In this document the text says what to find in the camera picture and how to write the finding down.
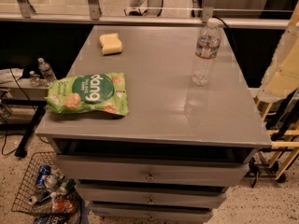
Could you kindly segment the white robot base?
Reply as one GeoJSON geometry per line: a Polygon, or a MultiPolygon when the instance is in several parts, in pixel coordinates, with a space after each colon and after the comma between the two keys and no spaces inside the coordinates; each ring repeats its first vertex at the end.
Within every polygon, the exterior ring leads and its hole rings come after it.
{"type": "Polygon", "coordinates": [[[163,6],[164,0],[129,0],[127,15],[159,17],[163,6]]]}

